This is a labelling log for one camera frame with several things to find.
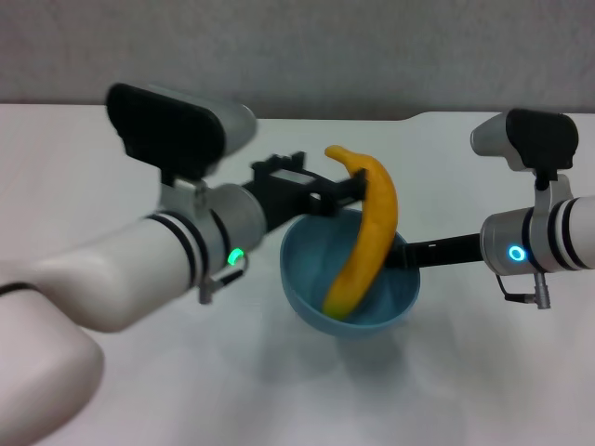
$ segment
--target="blue led light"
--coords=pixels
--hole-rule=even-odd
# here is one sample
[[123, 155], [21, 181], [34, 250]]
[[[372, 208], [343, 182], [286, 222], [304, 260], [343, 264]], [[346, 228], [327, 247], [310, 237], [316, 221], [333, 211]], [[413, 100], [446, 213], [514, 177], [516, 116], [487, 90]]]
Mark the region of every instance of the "blue led light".
[[515, 262], [522, 262], [527, 258], [527, 253], [524, 252], [524, 249], [515, 244], [509, 248], [509, 257]]

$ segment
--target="white table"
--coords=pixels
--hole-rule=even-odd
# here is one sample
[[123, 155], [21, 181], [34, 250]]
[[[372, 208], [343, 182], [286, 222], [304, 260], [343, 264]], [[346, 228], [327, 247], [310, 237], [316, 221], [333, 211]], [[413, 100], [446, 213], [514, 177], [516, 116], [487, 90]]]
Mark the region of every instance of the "white table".
[[[479, 231], [532, 205], [532, 177], [476, 156], [469, 133], [490, 113], [403, 122], [262, 121], [211, 185], [248, 180], [252, 161], [308, 153], [333, 179], [329, 144], [376, 156], [413, 242]], [[595, 193], [595, 116], [569, 177]], [[42, 256], [151, 212], [158, 172], [124, 155], [99, 106], [0, 106], [0, 260]], [[341, 342], [299, 320], [279, 277], [278, 230], [211, 308], [189, 293], [120, 334], [95, 399], [50, 445], [592, 445], [595, 273], [549, 276], [552, 310], [507, 303], [481, 264], [425, 269], [408, 322]], [[532, 289], [532, 278], [507, 287]]]

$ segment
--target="bowl rim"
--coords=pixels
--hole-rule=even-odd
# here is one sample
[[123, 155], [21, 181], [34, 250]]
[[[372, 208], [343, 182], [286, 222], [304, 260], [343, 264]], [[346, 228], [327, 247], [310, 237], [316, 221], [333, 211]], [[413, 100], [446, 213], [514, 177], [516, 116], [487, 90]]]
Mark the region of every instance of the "bowl rim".
[[[338, 212], [344, 213], [344, 214], [359, 214], [359, 215], [362, 214], [362, 211], [359, 211], [357, 209], [349, 209], [349, 208], [340, 209]], [[341, 327], [341, 328], [345, 328], [345, 329], [349, 329], [349, 330], [372, 330], [372, 329], [386, 328], [390, 325], [393, 325], [395, 322], [399, 321], [400, 319], [404, 318], [409, 313], [409, 311], [411, 311], [412, 306], [417, 302], [417, 298], [419, 297], [419, 289], [421, 288], [421, 274], [419, 272], [419, 268], [416, 269], [415, 295], [414, 295], [413, 299], [411, 300], [411, 302], [409, 303], [409, 305], [407, 306], [407, 308], [404, 309], [401, 313], [399, 313], [394, 318], [388, 319], [387, 321], [384, 321], [381, 323], [376, 323], [376, 324], [371, 324], [371, 325], [359, 325], [356, 323], [338, 321], [336, 319], [329, 318], [328, 316], [323, 314], [321, 311], [314, 308], [310, 303], [306, 302], [301, 297], [301, 295], [296, 291], [296, 289], [291, 285], [290, 281], [287, 279], [287, 272], [285, 271], [286, 268], [284, 268], [284, 252], [286, 249], [286, 245], [287, 245], [286, 242], [287, 242], [287, 239], [289, 238], [289, 234], [292, 232], [292, 230], [294, 230], [296, 228], [296, 225], [298, 225], [299, 222], [303, 221], [304, 219], [306, 219], [308, 217], [312, 217], [312, 216], [305, 215], [305, 216], [299, 217], [298, 219], [296, 219], [296, 221], [294, 221], [291, 224], [291, 226], [289, 226], [289, 228], [287, 228], [287, 231], [285, 232], [283, 240], [281, 241], [281, 249], [279, 250], [279, 267], [281, 270], [282, 285], [284, 288], [288, 287], [290, 289], [290, 291], [292, 292], [292, 295], [297, 300], [299, 300], [302, 304], [304, 304], [310, 311], [312, 311], [314, 314], [316, 314], [318, 317], [320, 317], [323, 321], [330, 322], [331, 324], [335, 325], [336, 327]], [[398, 231], [396, 232], [396, 235], [397, 235], [397, 237], [399, 237], [399, 240], [401, 240], [401, 242], [406, 243], [406, 240], [403, 238], [403, 236]], [[287, 298], [287, 300], [290, 300], [289, 296], [287, 295], [287, 292], [285, 292], [284, 294], [285, 294], [285, 298]]]

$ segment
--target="banana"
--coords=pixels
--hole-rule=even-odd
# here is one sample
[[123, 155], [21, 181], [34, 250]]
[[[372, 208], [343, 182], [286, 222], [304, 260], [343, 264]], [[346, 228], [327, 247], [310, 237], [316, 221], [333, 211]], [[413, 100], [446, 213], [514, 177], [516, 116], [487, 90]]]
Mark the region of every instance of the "banana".
[[330, 146], [324, 153], [344, 164], [352, 177], [365, 169], [367, 181], [357, 241], [323, 303], [326, 316], [343, 320], [362, 301], [384, 264], [397, 230], [398, 200], [389, 173], [375, 158], [341, 146]]

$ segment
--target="blue bowl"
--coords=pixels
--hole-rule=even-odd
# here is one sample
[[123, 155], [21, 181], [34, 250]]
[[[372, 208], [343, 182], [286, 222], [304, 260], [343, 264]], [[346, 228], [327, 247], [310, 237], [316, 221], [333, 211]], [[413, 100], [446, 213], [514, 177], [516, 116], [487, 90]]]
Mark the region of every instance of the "blue bowl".
[[401, 321], [419, 293], [419, 269], [382, 269], [345, 321], [322, 313], [326, 292], [355, 245], [361, 221], [362, 213], [351, 209], [332, 218], [304, 216], [281, 245], [281, 280], [289, 304], [306, 323], [332, 336], [376, 334]]

